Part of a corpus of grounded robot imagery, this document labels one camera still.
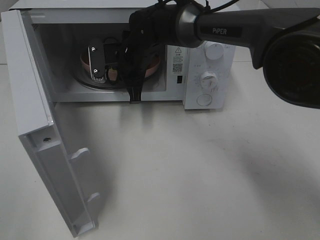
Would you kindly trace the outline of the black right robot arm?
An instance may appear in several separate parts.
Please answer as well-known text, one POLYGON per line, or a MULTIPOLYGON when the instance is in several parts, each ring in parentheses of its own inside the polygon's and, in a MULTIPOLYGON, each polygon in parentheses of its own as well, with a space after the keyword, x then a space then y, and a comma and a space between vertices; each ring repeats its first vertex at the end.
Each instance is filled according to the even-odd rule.
POLYGON ((250 50, 269 88, 292 105, 320 106, 320 10, 226 11, 194 0, 160 0, 135 11, 115 53, 131 102, 141 100, 147 67, 159 46, 196 48, 205 41, 250 50))

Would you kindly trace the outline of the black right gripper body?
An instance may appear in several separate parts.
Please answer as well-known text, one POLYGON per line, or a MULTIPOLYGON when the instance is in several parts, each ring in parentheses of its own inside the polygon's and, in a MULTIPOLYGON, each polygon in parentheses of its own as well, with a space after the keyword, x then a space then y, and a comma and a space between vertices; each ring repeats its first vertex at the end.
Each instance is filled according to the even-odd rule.
POLYGON ((118 58, 124 82, 142 82, 158 48, 180 44, 176 33, 178 12, 178 4, 154 4, 130 15, 129 32, 122 40, 118 58))

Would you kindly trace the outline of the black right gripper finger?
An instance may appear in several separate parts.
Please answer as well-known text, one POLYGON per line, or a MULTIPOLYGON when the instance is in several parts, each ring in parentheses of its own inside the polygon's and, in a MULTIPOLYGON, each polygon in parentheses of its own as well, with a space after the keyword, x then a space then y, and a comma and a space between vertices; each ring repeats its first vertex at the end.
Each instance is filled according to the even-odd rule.
POLYGON ((91 79, 95 82, 105 82, 105 52, 101 39, 94 38, 88 46, 88 57, 91 79))
POLYGON ((118 64, 118 51, 120 41, 115 37, 107 37, 103 40, 104 59, 107 66, 116 66, 118 64))

